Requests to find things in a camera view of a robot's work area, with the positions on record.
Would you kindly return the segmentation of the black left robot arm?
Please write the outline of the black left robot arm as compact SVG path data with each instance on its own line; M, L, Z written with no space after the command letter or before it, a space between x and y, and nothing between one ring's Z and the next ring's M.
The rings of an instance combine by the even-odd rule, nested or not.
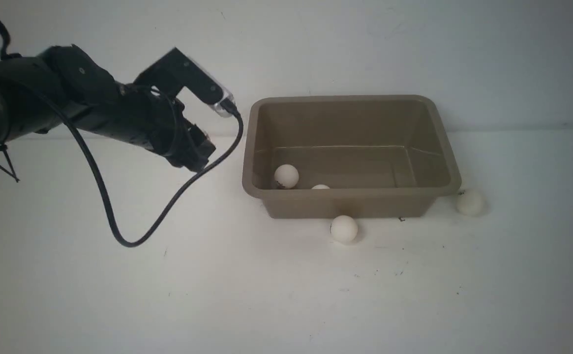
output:
M176 168L198 172L215 147L183 116L177 96L184 88L210 107L225 99L221 85L178 49L129 84L117 82L75 45L9 58L0 61L0 144L61 125L53 104L79 130L144 148Z

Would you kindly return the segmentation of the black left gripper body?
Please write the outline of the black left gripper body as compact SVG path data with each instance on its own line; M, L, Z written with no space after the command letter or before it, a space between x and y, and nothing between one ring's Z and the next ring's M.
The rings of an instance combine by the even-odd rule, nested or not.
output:
M123 85L118 99L88 110L85 130L164 157L176 168L203 170L216 150L183 116L184 105L156 88Z

